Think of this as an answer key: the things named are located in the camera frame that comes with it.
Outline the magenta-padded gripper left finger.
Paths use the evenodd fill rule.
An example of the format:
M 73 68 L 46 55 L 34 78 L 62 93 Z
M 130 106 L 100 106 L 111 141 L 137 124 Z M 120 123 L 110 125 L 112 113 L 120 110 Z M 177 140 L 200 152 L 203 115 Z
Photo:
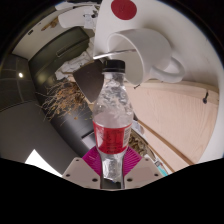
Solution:
M 93 147 L 82 158 L 75 157 L 62 177 L 84 188 L 101 187 L 102 163 L 100 154 Z

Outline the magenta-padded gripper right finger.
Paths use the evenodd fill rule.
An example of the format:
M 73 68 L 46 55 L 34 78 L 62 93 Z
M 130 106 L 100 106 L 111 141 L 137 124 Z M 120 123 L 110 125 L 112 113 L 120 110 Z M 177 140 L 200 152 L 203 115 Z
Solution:
M 123 160 L 125 189 L 140 188 L 162 178 L 162 174 L 150 158 L 140 156 L 128 148 Z

